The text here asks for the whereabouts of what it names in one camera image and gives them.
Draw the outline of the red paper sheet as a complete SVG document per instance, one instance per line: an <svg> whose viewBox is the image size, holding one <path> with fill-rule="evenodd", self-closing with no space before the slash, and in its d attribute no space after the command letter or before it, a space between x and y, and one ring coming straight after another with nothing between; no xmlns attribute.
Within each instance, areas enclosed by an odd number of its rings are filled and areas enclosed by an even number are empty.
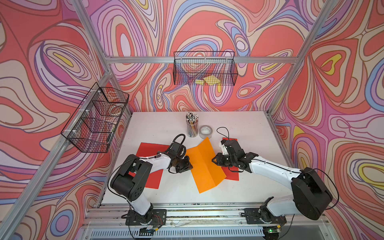
<svg viewBox="0 0 384 240"><path fill-rule="evenodd" d="M165 152L168 149L168 145L141 143L138 151L138 157L151 157L158 152ZM160 163L154 163L151 168L150 174L147 178L145 187L150 189L158 189L160 187L163 171L170 165L170 161L160 160Z"/></svg>
<svg viewBox="0 0 384 240"><path fill-rule="evenodd" d="M239 168L233 165L230 158L228 160L228 164L222 167L222 170L226 175L226 180L239 181Z"/></svg>

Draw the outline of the orange paper sheet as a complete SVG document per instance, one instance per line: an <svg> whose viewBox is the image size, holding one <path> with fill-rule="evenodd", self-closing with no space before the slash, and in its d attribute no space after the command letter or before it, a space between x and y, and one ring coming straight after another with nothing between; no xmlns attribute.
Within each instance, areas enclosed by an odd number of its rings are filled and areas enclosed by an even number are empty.
<svg viewBox="0 0 384 240"><path fill-rule="evenodd" d="M216 155L209 138L188 149L187 156L193 166L191 172L200 194L215 188L226 178L222 168L212 162Z"/></svg>

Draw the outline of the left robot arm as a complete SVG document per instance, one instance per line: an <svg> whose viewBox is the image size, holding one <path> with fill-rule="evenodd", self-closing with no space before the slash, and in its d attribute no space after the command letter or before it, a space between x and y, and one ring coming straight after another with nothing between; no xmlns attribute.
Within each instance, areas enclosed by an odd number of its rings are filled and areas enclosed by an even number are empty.
<svg viewBox="0 0 384 240"><path fill-rule="evenodd" d="M150 174L160 170L181 174L192 168L186 147L173 142L166 151L150 157L129 155L109 180L109 187L113 194L125 199L136 214L145 216L153 208L143 193Z"/></svg>

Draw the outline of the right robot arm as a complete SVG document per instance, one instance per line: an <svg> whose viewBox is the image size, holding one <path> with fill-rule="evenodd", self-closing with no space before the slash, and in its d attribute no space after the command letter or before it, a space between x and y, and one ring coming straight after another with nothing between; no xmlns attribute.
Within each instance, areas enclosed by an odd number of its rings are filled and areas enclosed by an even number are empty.
<svg viewBox="0 0 384 240"><path fill-rule="evenodd" d="M291 194L281 198L269 197L254 214L266 224L286 215L302 215L318 220L333 200L323 180L311 168L294 169L252 152L245 154L240 151L236 154L230 150L218 153L212 162L220 167L237 167L241 172L264 176L291 190Z"/></svg>

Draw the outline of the clear tape roll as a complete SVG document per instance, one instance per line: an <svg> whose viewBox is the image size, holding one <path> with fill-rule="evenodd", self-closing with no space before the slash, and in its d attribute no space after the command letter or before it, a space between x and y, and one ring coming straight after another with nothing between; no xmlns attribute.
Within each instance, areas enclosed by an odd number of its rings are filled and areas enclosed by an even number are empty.
<svg viewBox="0 0 384 240"><path fill-rule="evenodd" d="M210 139L212 137L212 134L213 134L213 129L211 126L208 126L208 125L200 126L199 128L200 138L202 138L203 140L206 138Z"/></svg>

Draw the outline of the pencil cup with pencils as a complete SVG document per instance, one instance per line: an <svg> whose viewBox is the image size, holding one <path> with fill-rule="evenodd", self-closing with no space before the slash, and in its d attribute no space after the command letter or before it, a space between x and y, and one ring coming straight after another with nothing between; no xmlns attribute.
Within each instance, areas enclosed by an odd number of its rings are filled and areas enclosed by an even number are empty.
<svg viewBox="0 0 384 240"><path fill-rule="evenodd" d="M196 113L188 112L186 114L187 134L189 137L194 138L198 135L199 131L199 116Z"/></svg>

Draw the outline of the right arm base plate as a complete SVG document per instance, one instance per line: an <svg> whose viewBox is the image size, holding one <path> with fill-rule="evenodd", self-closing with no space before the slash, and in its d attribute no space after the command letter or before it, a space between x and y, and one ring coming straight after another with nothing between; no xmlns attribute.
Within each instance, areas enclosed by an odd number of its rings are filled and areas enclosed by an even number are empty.
<svg viewBox="0 0 384 240"><path fill-rule="evenodd" d="M267 209L246 208L241 213L246 218L247 224L265 224L265 225L285 225L287 223L285 216L275 217Z"/></svg>

